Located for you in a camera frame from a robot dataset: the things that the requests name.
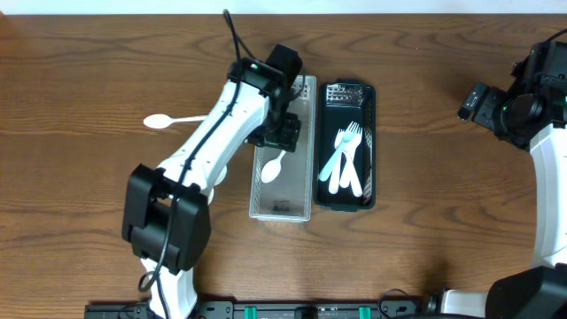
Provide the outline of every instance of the wooden table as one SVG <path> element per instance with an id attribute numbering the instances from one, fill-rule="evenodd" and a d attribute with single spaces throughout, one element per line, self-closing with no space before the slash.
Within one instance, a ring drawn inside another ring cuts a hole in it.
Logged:
<path id="1" fill-rule="evenodd" d="M 375 300 L 485 290 L 529 264 L 535 178 L 528 153 L 455 118 L 476 81 L 565 16 L 236 16 L 258 57 L 299 51 L 319 83 L 374 85 L 377 204 L 314 206 L 305 224 L 248 217 L 253 147 L 211 206 L 198 292 L 239 300 Z M 155 167 L 196 124 L 147 129 L 151 113 L 207 113 L 233 60 L 218 16 L 3 17 L 0 25 L 0 307 L 10 318 L 79 318 L 91 301 L 144 297 L 120 238 L 128 175 Z"/>

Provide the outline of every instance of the fork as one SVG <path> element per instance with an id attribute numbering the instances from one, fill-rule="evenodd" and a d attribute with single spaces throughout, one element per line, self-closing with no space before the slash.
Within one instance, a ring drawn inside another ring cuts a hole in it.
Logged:
<path id="1" fill-rule="evenodd" d="M 337 149 L 338 145 L 340 144 L 340 141 L 343 140 L 343 134 L 345 134 L 345 131 L 343 129 L 340 129 L 337 132 L 337 137 L 335 137 L 335 149 Z M 333 168 L 333 172 L 330 174 L 329 193 L 331 194 L 337 194 L 338 192 L 338 178 L 340 177 L 340 161 L 341 158 L 338 158 L 337 163 Z"/>
<path id="2" fill-rule="evenodd" d="M 340 176 L 340 187 L 346 188 L 350 183 L 353 187 L 353 195 L 355 197 L 362 196 L 361 181 L 358 179 L 356 174 L 356 168 L 354 168 L 354 154 L 356 153 L 356 148 L 361 144 L 362 141 L 362 128 L 356 131 L 356 137 L 349 142 L 343 153 L 346 157 L 345 168 L 343 169 L 343 174 Z"/>
<path id="3" fill-rule="evenodd" d="M 337 160 L 340 159 L 343 150 L 348 142 L 352 141 L 356 137 L 356 132 L 358 131 L 358 123 L 352 121 L 351 124 L 346 128 L 345 133 L 343 134 L 343 139 L 340 142 L 340 145 L 335 150 L 335 152 L 330 156 L 329 161 L 325 166 L 322 168 L 321 173 L 319 173 L 319 180 L 325 182 L 329 179 L 330 173 L 332 172 L 335 163 Z"/>

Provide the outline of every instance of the plastic utensil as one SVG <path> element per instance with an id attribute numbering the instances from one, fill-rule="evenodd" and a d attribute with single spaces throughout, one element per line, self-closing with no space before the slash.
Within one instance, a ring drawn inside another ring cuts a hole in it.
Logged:
<path id="1" fill-rule="evenodd" d="M 165 114 L 153 114 L 144 119 L 144 125 L 148 128 L 166 128 L 176 122 L 184 121 L 202 121 L 206 118 L 206 115 L 190 116 L 179 119 L 172 119 Z"/>
<path id="2" fill-rule="evenodd" d="M 345 131 L 343 129 L 340 129 L 339 131 L 337 131 L 337 136 L 335 137 L 335 149 L 337 149 L 338 145 L 340 144 L 340 141 L 343 140 L 343 134 L 344 133 L 345 133 Z M 330 174 L 329 193 L 331 193 L 331 194 L 337 194 L 337 192 L 338 192 L 338 181 L 339 181 L 339 177 L 340 177 L 340 162 L 341 162 L 341 159 L 342 159 L 342 157 L 338 158 L 337 164 L 335 164 L 335 167 L 333 168 L 333 172 Z"/>
<path id="3" fill-rule="evenodd" d="M 330 156 L 329 161 L 325 166 L 322 168 L 321 173 L 319 174 L 319 180 L 325 182 L 329 179 L 330 173 L 332 172 L 333 168 L 335 167 L 335 163 L 341 157 L 343 150 L 348 142 L 352 141 L 356 137 L 356 131 L 358 130 L 359 126 L 356 122 L 351 122 L 348 128 L 346 128 L 345 133 L 343 134 L 343 140 L 341 141 L 338 148 L 335 152 Z"/>
<path id="4" fill-rule="evenodd" d="M 280 154 L 275 158 L 266 163 L 264 168 L 262 169 L 262 182 L 263 183 L 270 183 L 276 179 L 276 177 L 280 174 L 282 170 L 282 158 L 285 155 L 285 151 L 282 150 Z"/>
<path id="5" fill-rule="evenodd" d="M 353 195 L 355 197 L 362 196 L 361 181 L 358 179 L 356 174 L 356 168 L 354 168 L 354 154 L 356 153 L 356 148 L 360 145 L 362 141 L 362 128 L 356 131 L 356 137 L 349 142 L 343 153 L 346 157 L 345 169 L 343 169 L 343 174 L 340 176 L 340 186 L 342 188 L 348 187 L 350 183 L 353 188 Z"/>

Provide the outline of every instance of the white spoon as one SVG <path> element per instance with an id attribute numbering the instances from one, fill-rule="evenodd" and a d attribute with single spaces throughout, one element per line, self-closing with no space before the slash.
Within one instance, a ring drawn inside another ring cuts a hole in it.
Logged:
<path id="1" fill-rule="evenodd" d="M 285 151 L 282 150 L 278 157 L 272 159 L 262 169 L 262 182 L 270 183 L 276 179 L 282 170 L 282 157 L 285 155 Z"/>
<path id="2" fill-rule="evenodd" d="M 202 121 L 206 115 L 190 116 L 180 119 L 172 119 L 165 114 L 153 114 L 144 119 L 144 125 L 148 128 L 166 128 L 173 123 L 182 121 Z"/>

